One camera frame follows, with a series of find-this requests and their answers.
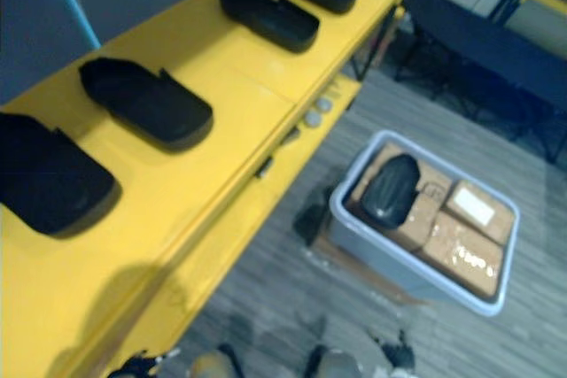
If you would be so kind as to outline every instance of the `cardboard box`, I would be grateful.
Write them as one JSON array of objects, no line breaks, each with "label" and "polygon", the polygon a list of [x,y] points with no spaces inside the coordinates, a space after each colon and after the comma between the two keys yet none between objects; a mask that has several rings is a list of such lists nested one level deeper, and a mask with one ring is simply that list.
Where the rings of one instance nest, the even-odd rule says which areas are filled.
[{"label": "cardboard box", "polygon": [[437,214],[429,241],[416,255],[480,297],[498,289],[500,245],[445,212]]},{"label": "cardboard box", "polygon": [[516,218],[503,203],[469,181],[457,183],[445,209],[500,245],[508,241]]},{"label": "cardboard box", "polygon": [[439,211],[439,203],[425,195],[418,194],[409,211],[406,221],[396,229],[373,226],[382,235],[387,236],[408,251],[415,251],[429,240],[433,221]]}]

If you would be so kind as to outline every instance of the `small white object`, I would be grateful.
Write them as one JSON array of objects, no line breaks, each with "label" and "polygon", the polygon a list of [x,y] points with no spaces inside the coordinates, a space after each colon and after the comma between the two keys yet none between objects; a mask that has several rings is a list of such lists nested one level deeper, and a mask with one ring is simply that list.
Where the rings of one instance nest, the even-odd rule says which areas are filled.
[{"label": "small white object", "polygon": [[333,103],[325,97],[320,97],[315,101],[315,108],[317,108],[320,112],[329,112],[332,107]]},{"label": "small white object", "polygon": [[322,123],[322,116],[315,110],[309,110],[305,116],[303,116],[303,121],[308,127],[319,127]]},{"label": "small white object", "polygon": [[494,209],[466,188],[459,190],[454,201],[482,226],[486,226],[490,223],[490,220],[494,216]]}]

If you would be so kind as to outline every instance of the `gray plastic bin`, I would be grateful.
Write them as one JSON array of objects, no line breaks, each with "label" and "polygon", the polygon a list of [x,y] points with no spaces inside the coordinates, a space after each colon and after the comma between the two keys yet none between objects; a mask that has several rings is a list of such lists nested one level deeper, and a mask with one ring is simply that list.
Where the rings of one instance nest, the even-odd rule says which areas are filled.
[{"label": "gray plastic bin", "polygon": [[[349,190],[358,181],[370,160],[386,143],[399,145],[416,159],[421,159],[446,174],[453,179],[454,183],[458,180],[473,182],[514,212],[516,220],[512,226],[508,243],[503,247],[503,261],[498,291],[492,298],[483,299],[471,293],[433,266],[423,262],[412,253],[401,248],[397,243],[353,216],[344,207],[344,201]],[[484,316],[494,316],[504,306],[520,221],[519,209],[512,200],[503,196],[500,192],[488,187],[483,182],[466,174],[463,170],[447,163],[405,137],[391,131],[382,131],[375,134],[370,139],[368,146],[352,163],[343,181],[335,188],[330,198],[330,210],[333,215],[330,223],[331,241],[344,250],[349,251],[382,276],[390,279],[392,282],[396,282],[412,297],[430,300],[456,300],[472,311]]]}]

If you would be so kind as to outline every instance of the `yellow shelf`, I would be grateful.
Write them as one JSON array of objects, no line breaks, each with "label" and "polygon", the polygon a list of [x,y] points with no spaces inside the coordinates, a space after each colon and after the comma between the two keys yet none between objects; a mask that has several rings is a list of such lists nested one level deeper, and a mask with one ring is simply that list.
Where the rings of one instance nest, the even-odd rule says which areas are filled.
[{"label": "yellow shelf", "polygon": [[322,97],[333,103],[333,108],[323,114],[321,126],[310,128],[299,123],[299,138],[273,152],[274,163],[265,177],[252,178],[245,185],[175,271],[167,274],[165,284],[161,285],[161,290],[147,309],[137,312],[141,314],[136,328],[128,333],[118,348],[111,366],[119,366],[141,348],[159,353],[175,344],[351,103],[360,86],[359,82],[343,74],[333,79],[322,93]]},{"label": "yellow shelf", "polygon": [[[321,20],[317,40],[305,53],[287,52],[228,19],[218,0],[183,0],[2,107],[61,128],[122,186],[122,197],[107,216],[66,240],[37,234],[0,207],[2,339],[10,342],[2,347],[2,376],[67,378],[91,356],[105,359],[115,350],[113,336],[128,327],[123,318],[135,317],[136,309],[149,303],[162,268],[177,274],[185,258],[224,267],[224,260],[200,257],[205,255],[199,254],[201,237],[399,0],[357,0],[341,16],[293,1]],[[214,108],[211,134],[175,155],[138,138],[84,93],[78,67],[99,56],[128,58],[155,73],[166,68]],[[337,81],[351,84],[342,77]],[[339,110],[326,114],[325,123]],[[256,197],[275,203],[291,182],[287,174],[305,163],[299,150],[312,152],[322,140],[315,135],[326,126],[304,129],[302,140],[313,138],[314,145],[283,147],[261,189],[246,191],[257,190]],[[288,149],[297,154],[282,159]],[[283,162],[290,164],[275,173]],[[281,187],[266,184],[272,173],[283,176]],[[267,213],[254,214],[243,213],[241,229],[253,228],[256,219],[259,226]],[[203,277],[195,294],[210,294],[216,279]]]}]

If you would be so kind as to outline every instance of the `black chair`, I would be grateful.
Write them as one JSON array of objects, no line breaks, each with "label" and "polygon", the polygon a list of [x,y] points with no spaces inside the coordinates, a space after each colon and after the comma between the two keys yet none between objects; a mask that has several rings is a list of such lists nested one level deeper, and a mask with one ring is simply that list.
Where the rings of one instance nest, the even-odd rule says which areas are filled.
[{"label": "black chair", "polygon": [[533,131],[546,159],[555,162],[565,138],[551,150],[538,125],[567,111],[567,62],[450,0],[402,4],[411,14],[416,40],[400,62],[396,80],[405,78],[417,52],[431,47],[444,51],[438,91],[456,82],[471,94],[484,94],[468,96],[477,106],[467,111],[471,118],[486,108],[516,124],[513,137]]}]

